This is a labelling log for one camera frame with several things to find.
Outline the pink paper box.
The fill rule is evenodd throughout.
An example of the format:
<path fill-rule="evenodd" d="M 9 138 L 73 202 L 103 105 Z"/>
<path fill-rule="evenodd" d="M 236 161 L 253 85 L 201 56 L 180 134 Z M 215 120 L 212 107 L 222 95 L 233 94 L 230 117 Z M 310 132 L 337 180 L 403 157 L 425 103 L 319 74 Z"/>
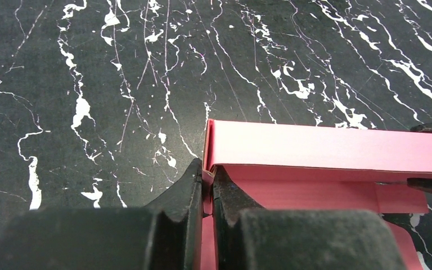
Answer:
<path fill-rule="evenodd" d="M 416 132 L 210 119 L 202 178 L 225 170 L 269 209 L 428 212 L 409 178 L 432 183 L 432 127 Z"/>

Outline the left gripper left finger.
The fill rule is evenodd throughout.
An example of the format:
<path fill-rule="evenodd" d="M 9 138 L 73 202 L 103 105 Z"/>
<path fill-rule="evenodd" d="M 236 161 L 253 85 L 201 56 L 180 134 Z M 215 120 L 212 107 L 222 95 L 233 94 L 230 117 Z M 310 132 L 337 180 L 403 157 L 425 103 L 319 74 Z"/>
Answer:
<path fill-rule="evenodd" d="M 0 269 L 199 269 L 201 160 L 142 207 L 45 209 L 14 218 Z"/>

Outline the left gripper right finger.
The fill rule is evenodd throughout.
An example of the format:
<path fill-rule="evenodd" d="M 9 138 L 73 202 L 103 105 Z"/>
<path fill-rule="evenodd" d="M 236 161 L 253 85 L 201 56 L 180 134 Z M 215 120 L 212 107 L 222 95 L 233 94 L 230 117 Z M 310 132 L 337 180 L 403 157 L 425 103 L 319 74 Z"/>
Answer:
<path fill-rule="evenodd" d="M 405 269 L 396 240 L 366 210 L 268 210 L 218 168 L 213 181 L 218 269 Z"/>

